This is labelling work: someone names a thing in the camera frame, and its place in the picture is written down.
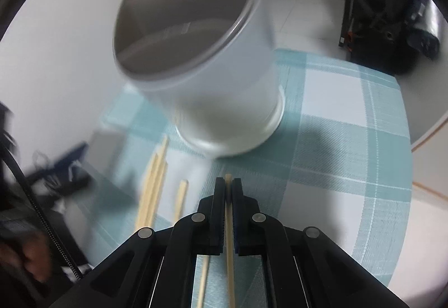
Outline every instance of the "hand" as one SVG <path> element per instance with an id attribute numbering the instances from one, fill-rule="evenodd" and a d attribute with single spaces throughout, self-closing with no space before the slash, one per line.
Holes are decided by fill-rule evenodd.
<path id="1" fill-rule="evenodd" d="M 52 275 L 52 260 L 46 237 L 42 233 L 33 234 L 22 244 L 22 251 L 26 257 L 23 267 L 38 282 L 47 281 Z M 19 255 L 4 243 L 0 243 L 0 264 L 12 265 L 17 269 L 22 268 Z"/>

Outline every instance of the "cord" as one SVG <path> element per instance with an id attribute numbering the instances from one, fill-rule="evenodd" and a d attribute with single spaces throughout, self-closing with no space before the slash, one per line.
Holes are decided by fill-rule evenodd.
<path id="1" fill-rule="evenodd" d="M 0 141 L 0 147 L 2 149 L 2 157 L 6 164 L 6 166 L 10 169 L 10 171 L 13 173 L 15 179 L 19 183 L 19 185 L 22 187 L 23 192 L 26 195 L 26 198 L 31 203 L 31 206 L 34 208 L 34 211 L 36 211 L 37 217 L 39 218 L 40 222 L 42 223 L 46 233 L 48 236 L 50 236 L 51 241 L 55 245 L 56 249 L 59 251 L 65 262 L 67 263 L 67 266 L 73 271 L 73 274 L 78 280 L 82 279 L 82 274 L 79 271 L 78 267 L 76 266 L 75 261 L 70 256 L 70 253 L 67 251 L 66 247 L 62 243 L 61 239 L 59 238 L 57 232 L 54 230 L 54 228 L 51 226 L 50 222 L 48 221 L 47 217 L 45 216 L 42 208 L 40 207 L 39 203 L 36 200 L 36 197 L 28 184 L 26 177 L 23 175 L 22 171 L 20 170 L 19 165 L 16 163 L 13 155 L 8 150 L 8 148 L 3 144 L 2 141 Z"/>

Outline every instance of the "tablecloth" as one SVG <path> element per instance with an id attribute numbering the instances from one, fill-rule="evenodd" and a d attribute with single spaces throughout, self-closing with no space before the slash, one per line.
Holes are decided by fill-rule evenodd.
<path id="1" fill-rule="evenodd" d="M 131 86 L 102 118 L 86 156 L 95 186 L 75 203 L 88 221 L 82 249 L 97 265 L 134 231 L 143 172 L 163 135 L 168 170 L 155 229 L 172 225 L 178 185 L 187 179 L 183 215 L 231 173 L 260 210 L 284 225 L 319 227 L 387 285 L 409 214 L 412 159 L 400 88 L 394 77 L 350 62 L 276 50 L 286 95 L 283 120 L 261 146 L 211 160 L 187 147 L 174 125 Z M 198 258 L 196 276 L 202 259 Z M 261 260 L 236 257 L 238 307 L 262 307 Z M 193 305 L 198 282 L 195 281 Z M 225 255 L 212 257 L 206 307 L 227 306 Z"/>

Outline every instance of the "teal and white plaid cloth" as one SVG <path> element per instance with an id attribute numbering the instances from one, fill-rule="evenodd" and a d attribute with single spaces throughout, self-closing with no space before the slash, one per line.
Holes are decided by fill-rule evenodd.
<path id="1" fill-rule="evenodd" d="M 182 179 L 190 182 L 187 215 L 213 193 L 217 176 L 231 173 L 262 212 L 296 229 L 319 227 L 389 283 L 405 236 L 412 182 L 400 88 L 395 78 L 346 61 L 290 50 L 277 50 L 276 57 L 286 95 L 283 120 L 268 141 L 238 157 L 197 154 L 160 111 L 125 87 L 100 130 L 118 131 L 122 138 L 94 138 L 86 168 L 96 189 L 75 201 L 79 218 L 90 226 L 82 248 L 93 265 L 133 233 L 143 172 L 167 134 L 168 171 L 156 230 L 172 225 Z M 201 266 L 198 258 L 196 276 Z M 235 280 L 238 307 L 265 306 L 260 259 L 236 257 Z M 196 281 L 193 305 L 197 289 Z M 224 255 L 211 258 L 205 306 L 227 306 Z"/>

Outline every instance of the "floor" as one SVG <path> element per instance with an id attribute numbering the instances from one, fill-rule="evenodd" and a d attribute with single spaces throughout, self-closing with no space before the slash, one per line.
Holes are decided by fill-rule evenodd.
<path id="1" fill-rule="evenodd" d="M 346 59 L 338 46 L 345 0 L 269 0 L 276 46 Z M 430 307 L 448 280 L 448 203 L 413 190 L 408 228 L 389 289 Z"/>
<path id="2" fill-rule="evenodd" d="M 276 46 L 345 59 L 338 46 L 345 0 L 269 0 Z"/>

